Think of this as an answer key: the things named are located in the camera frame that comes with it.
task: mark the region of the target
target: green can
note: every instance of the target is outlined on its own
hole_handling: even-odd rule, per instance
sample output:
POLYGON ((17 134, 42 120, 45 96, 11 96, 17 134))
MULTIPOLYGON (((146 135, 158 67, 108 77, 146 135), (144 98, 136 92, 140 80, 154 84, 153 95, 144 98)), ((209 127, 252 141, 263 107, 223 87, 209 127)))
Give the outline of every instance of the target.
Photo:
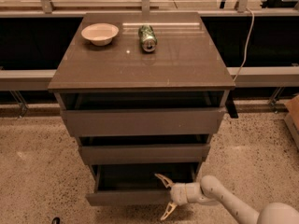
POLYGON ((157 46, 157 38, 150 25, 142 25, 138 31, 140 45, 146 52, 153 52, 157 46))

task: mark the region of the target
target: can lid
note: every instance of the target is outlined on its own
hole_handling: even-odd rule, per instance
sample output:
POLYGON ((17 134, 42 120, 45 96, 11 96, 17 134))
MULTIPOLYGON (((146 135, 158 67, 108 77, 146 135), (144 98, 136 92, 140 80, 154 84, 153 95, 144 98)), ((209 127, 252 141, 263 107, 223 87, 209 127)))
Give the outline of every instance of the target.
POLYGON ((152 52, 156 49, 156 41, 152 38, 148 38, 143 42, 142 48, 146 52, 152 52))

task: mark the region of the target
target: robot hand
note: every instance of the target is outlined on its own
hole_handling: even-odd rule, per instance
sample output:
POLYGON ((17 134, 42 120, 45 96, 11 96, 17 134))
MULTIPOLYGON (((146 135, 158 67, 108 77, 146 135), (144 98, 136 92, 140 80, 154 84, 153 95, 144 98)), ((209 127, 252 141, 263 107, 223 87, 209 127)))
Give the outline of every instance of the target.
POLYGON ((259 214, 252 207, 234 196, 212 175, 204 176, 200 183, 173 183, 168 177, 156 174, 166 188, 171 188, 171 202, 161 220, 165 220, 178 205, 221 203, 239 224, 298 224, 299 213, 284 203, 270 203, 259 214))

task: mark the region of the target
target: brown tabletop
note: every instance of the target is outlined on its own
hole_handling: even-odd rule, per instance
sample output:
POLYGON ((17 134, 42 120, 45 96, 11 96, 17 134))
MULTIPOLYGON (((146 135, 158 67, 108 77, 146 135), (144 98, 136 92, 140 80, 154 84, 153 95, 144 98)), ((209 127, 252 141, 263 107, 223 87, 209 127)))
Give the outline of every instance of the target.
POLYGON ((140 12, 87 14, 50 85, 50 91, 199 89, 235 86, 197 13, 140 12), (120 31, 112 43, 96 47, 81 36, 94 23, 111 23, 120 31), (138 28, 148 23, 158 39, 156 50, 140 47, 138 28))

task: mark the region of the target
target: speckled floor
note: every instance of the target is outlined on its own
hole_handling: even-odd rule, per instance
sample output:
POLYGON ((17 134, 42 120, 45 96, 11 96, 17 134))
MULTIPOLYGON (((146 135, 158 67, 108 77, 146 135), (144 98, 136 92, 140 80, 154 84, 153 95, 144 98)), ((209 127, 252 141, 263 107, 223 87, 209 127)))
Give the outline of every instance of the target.
MULTIPOLYGON (((299 153, 286 113, 225 116, 200 175, 215 175, 261 211, 271 202, 299 210, 299 153)), ((90 207, 93 178, 59 116, 0 118, 0 223, 159 223, 165 206, 90 207)), ((221 206, 190 204, 165 223, 235 223, 221 206)))

